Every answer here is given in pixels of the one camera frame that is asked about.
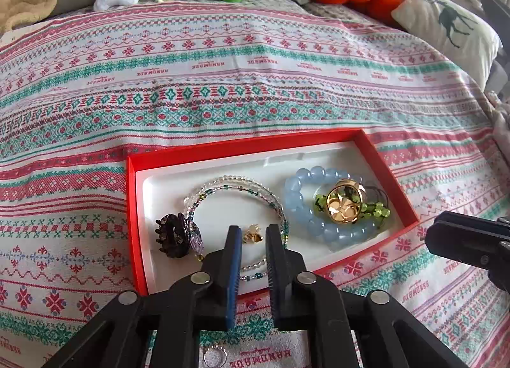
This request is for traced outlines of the patterned handmade bedspread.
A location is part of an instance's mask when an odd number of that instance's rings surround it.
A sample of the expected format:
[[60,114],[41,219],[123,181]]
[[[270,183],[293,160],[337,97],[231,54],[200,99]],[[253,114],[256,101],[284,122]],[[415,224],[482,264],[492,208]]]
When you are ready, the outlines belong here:
[[344,7],[150,1],[1,42],[1,364],[39,367],[133,285],[126,158],[176,145],[362,128],[419,223],[327,278],[387,290],[472,367],[509,364],[509,298],[423,243],[453,210],[509,212],[491,106],[412,35]]

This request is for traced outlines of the deer print pillow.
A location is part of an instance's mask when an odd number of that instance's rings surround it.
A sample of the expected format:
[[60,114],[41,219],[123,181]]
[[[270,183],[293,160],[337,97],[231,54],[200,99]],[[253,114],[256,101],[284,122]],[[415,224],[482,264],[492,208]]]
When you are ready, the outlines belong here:
[[404,0],[391,16],[486,87],[502,43],[481,17],[450,0]]

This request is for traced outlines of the black hair claw clip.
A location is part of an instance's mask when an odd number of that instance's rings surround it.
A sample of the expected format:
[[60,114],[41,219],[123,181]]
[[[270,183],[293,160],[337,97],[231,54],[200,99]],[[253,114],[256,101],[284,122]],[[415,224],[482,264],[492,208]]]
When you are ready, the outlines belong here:
[[184,216],[167,214],[156,220],[157,242],[160,251],[170,258],[183,258],[190,250],[190,242],[184,229]]

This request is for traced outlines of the gold hoop earrings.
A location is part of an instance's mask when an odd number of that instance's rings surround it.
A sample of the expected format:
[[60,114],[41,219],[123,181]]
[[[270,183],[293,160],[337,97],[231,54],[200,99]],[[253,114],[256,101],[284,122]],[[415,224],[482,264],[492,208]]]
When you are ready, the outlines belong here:
[[341,179],[327,194],[326,213],[337,224],[352,224],[360,217],[366,196],[358,181]]

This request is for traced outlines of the small gold earring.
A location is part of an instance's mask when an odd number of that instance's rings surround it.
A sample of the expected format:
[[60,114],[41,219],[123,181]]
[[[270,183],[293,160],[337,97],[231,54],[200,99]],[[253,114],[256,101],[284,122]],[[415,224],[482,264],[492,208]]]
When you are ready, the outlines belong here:
[[244,244],[257,244],[264,240],[261,227],[258,224],[251,224],[247,229],[243,230],[242,237]]

